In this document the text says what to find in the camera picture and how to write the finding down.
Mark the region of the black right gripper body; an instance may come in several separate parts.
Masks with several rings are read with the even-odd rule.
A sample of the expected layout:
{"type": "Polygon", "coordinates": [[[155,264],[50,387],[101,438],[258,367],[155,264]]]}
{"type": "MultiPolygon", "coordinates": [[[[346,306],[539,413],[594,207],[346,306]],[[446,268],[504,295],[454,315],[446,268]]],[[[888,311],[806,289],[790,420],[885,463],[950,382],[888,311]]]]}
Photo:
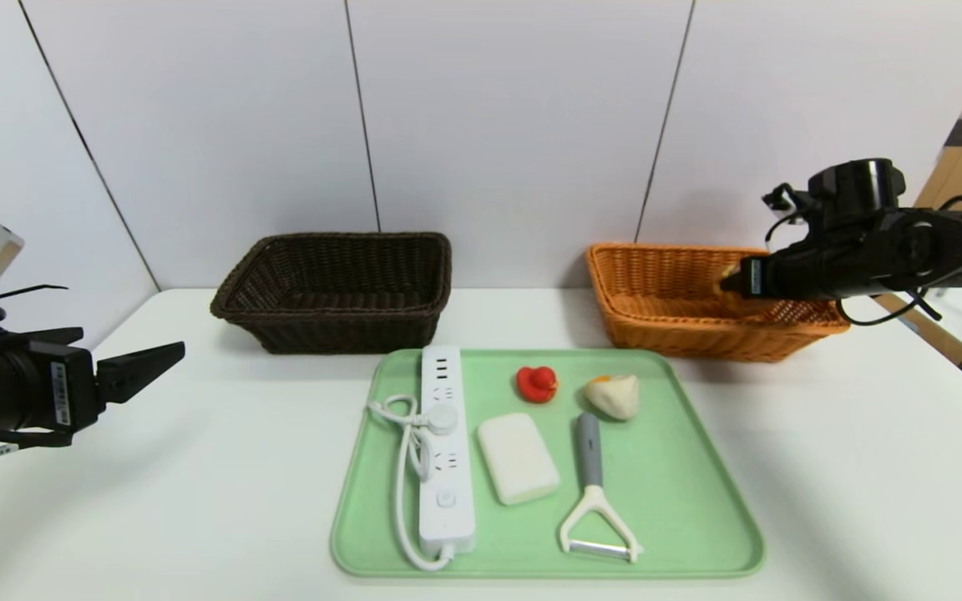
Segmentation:
{"type": "Polygon", "coordinates": [[[749,298],[820,300],[825,255],[824,244],[803,240],[772,254],[748,256],[740,263],[738,290],[749,298]]]}

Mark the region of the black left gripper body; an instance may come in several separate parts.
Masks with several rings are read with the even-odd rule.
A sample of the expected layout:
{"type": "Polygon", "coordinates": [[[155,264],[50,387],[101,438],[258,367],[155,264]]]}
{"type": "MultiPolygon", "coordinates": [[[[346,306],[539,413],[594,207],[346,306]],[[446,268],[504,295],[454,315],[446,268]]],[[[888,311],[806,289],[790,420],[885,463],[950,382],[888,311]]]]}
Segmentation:
{"type": "Polygon", "coordinates": [[[0,430],[76,432],[99,412],[87,350],[41,342],[0,349],[0,430]]]}

